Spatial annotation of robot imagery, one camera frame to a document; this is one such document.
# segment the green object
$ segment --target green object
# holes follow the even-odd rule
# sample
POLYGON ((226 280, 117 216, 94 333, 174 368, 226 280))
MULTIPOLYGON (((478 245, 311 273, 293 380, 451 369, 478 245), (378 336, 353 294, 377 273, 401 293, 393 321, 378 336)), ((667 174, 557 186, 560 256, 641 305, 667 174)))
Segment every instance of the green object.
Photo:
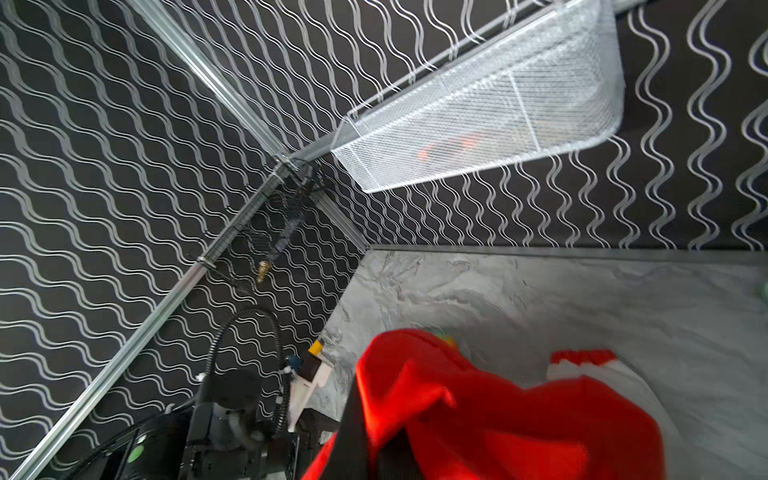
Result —
POLYGON ((139 445, 138 447, 135 447, 133 450, 131 450, 131 454, 128 456, 128 463, 131 463, 136 458, 141 457, 142 453, 144 453, 144 446, 143 445, 139 445))

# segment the brass nozzle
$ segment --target brass nozzle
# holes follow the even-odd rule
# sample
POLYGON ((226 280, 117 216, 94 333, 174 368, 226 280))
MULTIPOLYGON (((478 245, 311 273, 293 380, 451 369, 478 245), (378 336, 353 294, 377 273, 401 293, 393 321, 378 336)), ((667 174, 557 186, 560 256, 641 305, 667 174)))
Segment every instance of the brass nozzle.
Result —
POLYGON ((269 260, 261 260, 259 262, 259 277, 256 279, 256 283, 262 283, 264 281, 264 277, 270 271, 271 266, 272 264, 269 260))

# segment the black cable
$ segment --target black cable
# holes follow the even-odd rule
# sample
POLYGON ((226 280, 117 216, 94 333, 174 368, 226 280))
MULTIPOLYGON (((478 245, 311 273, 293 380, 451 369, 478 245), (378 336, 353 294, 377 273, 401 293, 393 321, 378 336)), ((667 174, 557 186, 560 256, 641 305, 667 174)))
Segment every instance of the black cable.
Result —
POLYGON ((280 340, 280 328, 278 327, 277 317, 270 310, 264 309, 260 306, 247 306, 243 309, 237 310, 225 321, 219 328, 218 333, 214 337, 214 341, 210 344, 208 350, 208 358, 205 363, 205 374, 211 376, 216 369, 216 357, 219 354, 219 348, 221 346, 221 340, 224 338, 224 333, 238 320, 240 320, 245 313, 258 312, 266 317, 272 333, 275 336, 275 351, 277 353, 277 371, 280 377, 280 384, 283 387, 283 400, 279 403, 273 414, 273 428, 270 433, 272 437, 277 437, 285 426, 285 419, 288 413, 288 403, 290 401, 290 383, 291 374, 283 373, 282 370, 286 367, 286 358, 283 355, 283 343, 280 340))
MULTIPOLYGON (((181 412, 182 410, 186 410, 194 405, 194 397, 190 397, 189 399, 185 400, 178 406, 175 406, 172 408, 172 410, 169 413, 176 413, 181 412)), ((88 467, 96 458, 99 457, 102 453, 104 453, 106 450, 111 448, 119 439, 125 437, 127 434, 133 432, 134 430, 140 429, 144 424, 151 420, 155 420, 163 415, 166 415, 165 412, 156 413, 154 415, 148 416, 146 419, 139 420, 138 422, 134 423, 133 425, 129 425, 128 427, 122 429, 112 437, 110 437, 109 440, 99 445, 91 454, 85 458, 83 458, 81 461, 77 463, 70 472, 67 474, 66 477, 64 477, 64 480, 73 480, 75 477, 80 475, 80 473, 85 470, 86 467, 88 467)))

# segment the red cloth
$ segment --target red cloth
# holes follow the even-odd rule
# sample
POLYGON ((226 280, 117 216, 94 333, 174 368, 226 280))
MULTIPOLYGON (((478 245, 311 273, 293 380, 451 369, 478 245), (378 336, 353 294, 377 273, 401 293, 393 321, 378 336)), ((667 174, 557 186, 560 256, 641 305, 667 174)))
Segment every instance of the red cloth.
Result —
MULTIPOLYGON (((656 422, 588 377, 521 389, 415 329, 377 336, 356 375, 372 462, 405 428, 427 479, 664 477, 656 422)), ((305 480, 321 476, 332 448, 305 480)))

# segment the red garment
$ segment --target red garment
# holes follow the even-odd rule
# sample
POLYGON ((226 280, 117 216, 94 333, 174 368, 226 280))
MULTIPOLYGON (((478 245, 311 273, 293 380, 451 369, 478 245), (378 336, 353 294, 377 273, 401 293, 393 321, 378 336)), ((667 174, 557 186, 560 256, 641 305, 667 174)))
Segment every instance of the red garment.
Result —
MULTIPOLYGON (((415 329, 377 336, 356 375, 371 462, 405 428, 427 479, 664 477, 656 422, 588 377, 521 389, 415 329)), ((321 476, 332 448, 305 480, 321 476)))

